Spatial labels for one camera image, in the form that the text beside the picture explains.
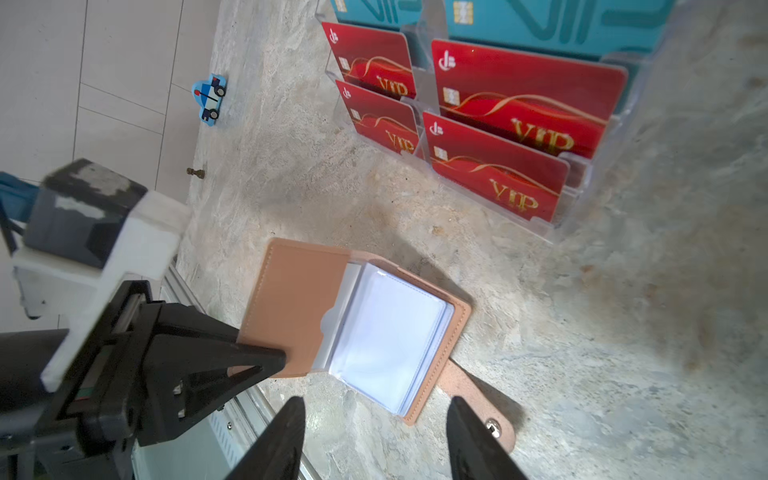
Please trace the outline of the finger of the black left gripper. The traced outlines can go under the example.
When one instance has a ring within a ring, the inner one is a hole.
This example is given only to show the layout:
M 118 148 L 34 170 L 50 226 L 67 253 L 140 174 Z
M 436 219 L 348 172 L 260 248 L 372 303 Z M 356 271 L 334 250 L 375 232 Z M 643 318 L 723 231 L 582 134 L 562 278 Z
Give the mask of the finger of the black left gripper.
M 141 360 L 141 446 L 177 439 L 286 365 L 284 351 L 239 344 L 237 329 L 193 306 L 153 302 L 141 307 L 139 320 L 149 328 Z

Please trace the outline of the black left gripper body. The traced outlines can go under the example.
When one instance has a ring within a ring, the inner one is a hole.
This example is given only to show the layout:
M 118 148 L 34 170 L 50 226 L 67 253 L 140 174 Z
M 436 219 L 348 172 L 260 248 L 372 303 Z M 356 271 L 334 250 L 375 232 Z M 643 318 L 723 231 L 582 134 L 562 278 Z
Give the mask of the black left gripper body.
M 67 330 L 2 334 L 2 478 L 133 478 L 151 300 L 149 282 L 123 282 L 52 392 L 41 375 Z

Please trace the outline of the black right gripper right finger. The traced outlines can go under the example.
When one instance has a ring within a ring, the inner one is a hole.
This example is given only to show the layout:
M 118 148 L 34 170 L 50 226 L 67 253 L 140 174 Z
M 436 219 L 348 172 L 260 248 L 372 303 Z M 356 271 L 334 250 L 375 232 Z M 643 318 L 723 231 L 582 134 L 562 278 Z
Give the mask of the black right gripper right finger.
M 528 479 L 460 396 L 451 399 L 446 435 L 453 479 Z

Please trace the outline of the tan leather card holder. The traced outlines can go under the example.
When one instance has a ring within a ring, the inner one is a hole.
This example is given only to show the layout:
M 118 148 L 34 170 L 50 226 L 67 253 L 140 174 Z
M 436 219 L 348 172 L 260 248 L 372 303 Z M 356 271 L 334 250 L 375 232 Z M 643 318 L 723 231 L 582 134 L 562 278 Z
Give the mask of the tan leather card holder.
M 381 256 L 275 238 L 237 341 L 283 351 L 280 378 L 327 373 L 408 425 L 435 388 L 460 396 L 512 452 L 512 423 L 451 358 L 471 313 Z

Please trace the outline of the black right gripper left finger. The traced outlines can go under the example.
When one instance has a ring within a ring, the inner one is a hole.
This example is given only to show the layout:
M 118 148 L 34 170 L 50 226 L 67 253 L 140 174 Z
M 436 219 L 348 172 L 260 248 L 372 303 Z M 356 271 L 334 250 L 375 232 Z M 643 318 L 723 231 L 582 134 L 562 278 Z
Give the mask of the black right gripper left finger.
M 225 479 L 298 479 L 305 431 L 305 402 L 302 397 L 293 396 Z

